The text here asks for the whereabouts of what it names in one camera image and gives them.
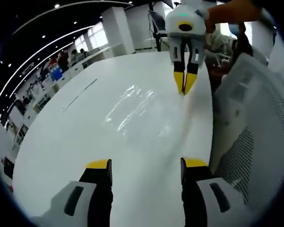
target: white pillar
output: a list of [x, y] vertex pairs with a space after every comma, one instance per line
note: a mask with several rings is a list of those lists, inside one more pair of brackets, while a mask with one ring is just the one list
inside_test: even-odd
[[93, 50], [93, 46], [91, 45], [91, 42], [90, 42], [90, 39], [89, 39], [89, 35], [87, 33], [85, 33], [83, 36], [84, 36], [84, 40], [85, 40], [87, 49], [89, 51]]
[[109, 46], [123, 44], [126, 54], [135, 52], [124, 9], [111, 7], [102, 13], [102, 17]]

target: white table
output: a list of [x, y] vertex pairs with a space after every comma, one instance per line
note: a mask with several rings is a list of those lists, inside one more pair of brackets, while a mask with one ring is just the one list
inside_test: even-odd
[[184, 226], [180, 158], [209, 163], [212, 132], [205, 64], [181, 96], [168, 52], [99, 61], [59, 90], [29, 128], [16, 159], [14, 195], [29, 217], [41, 216], [85, 164], [110, 158], [111, 226]]

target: white tabletop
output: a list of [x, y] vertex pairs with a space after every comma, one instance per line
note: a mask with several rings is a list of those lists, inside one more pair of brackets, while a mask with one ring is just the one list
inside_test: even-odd
[[41, 216], [55, 194], [80, 179], [85, 164], [110, 158], [111, 226], [184, 226], [180, 158], [208, 163], [212, 132], [205, 64], [182, 96], [168, 52], [99, 61], [59, 90], [32, 123], [16, 159], [14, 195], [29, 217]]

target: ceiling light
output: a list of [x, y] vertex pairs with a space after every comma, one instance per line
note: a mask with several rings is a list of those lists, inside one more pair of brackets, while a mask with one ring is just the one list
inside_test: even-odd
[[80, 29], [78, 29], [78, 30], [76, 30], [76, 31], [69, 32], [68, 34], [63, 35], [63, 36], [61, 36], [61, 37], [55, 39], [54, 41], [51, 41], [49, 44], [45, 45], [45, 46], [42, 47], [40, 50], [38, 50], [37, 52], [35, 52], [32, 56], [30, 56], [25, 62], [23, 62], [23, 63], [19, 66], [19, 68], [13, 73], [13, 75], [11, 75], [11, 77], [9, 78], [9, 80], [6, 82], [6, 84], [4, 85], [3, 89], [1, 90], [1, 92], [0, 92], [0, 97], [1, 97], [1, 95], [2, 95], [2, 93], [3, 93], [3, 91], [5, 90], [5, 88], [7, 87], [7, 85], [9, 84], [9, 82], [10, 82], [10, 81], [13, 79], [13, 77], [16, 75], [16, 73], [17, 73], [29, 60], [31, 60], [36, 54], [38, 54], [39, 52], [41, 52], [42, 50], [44, 50], [44, 49], [45, 49], [46, 47], [48, 47], [49, 45], [51, 45], [51, 44], [57, 42], [57, 41], [60, 40], [60, 39], [63, 39], [64, 37], [67, 37], [67, 36], [69, 36], [69, 35], [71, 35], [71, 34], [74, 34], [74, 33], [76, 33], [76, 32], [79, 32], [79, 31], [82, 31], [82, 30], [85, 30], [85, 29], [88, 29], [88, 28], [91, 28], [91, 27], [92, 27], [92, 26], [83, 27], [83, 28], [80, 28]]
[[70, 44], [65, 45], [64, 47], [60, 48], [59, 50], [55, 51], [54, 53], [52, 53], [51, 55], [47, 56], [46, 58], [44, 58], [42, 61], [39, 62], [39, 64], [37, 64], [32, 70], [30, 70], [30, 72], [27, 73], [27, 75], [20, 81], [20, 83], [17, 85], [17, 87], [13, 90], [13, 92], [10, 94], [10, 98], [13, 95], [13, 93], [17, 90], [17, 88], [20, 86], [20, 84], [26, 79], [26, 77], [28, 77], [28, 75], [34, 71], [40, 64], [42, 64], [42, 62], [44, 62], [45, 60], [47, 60], [47, 58], [53, 56], [54, 54], [58, 53], [59, 51], [63, 50], [63, 48], [72, 45], [74, 42], [71, 42]]

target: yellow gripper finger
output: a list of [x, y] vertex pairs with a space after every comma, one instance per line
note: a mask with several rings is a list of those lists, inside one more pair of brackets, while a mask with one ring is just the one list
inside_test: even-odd
[[191, 87], [193, 86], [195, 80], [197, 79], [197, 74], [187, 73], [186, 74], [186, 83], [184, 87], [184, 95], [187, 95]]
[[174, 78], [178, 87], [178, 91], [181, 94], [184, 82], [184, 72], [174, 72]]

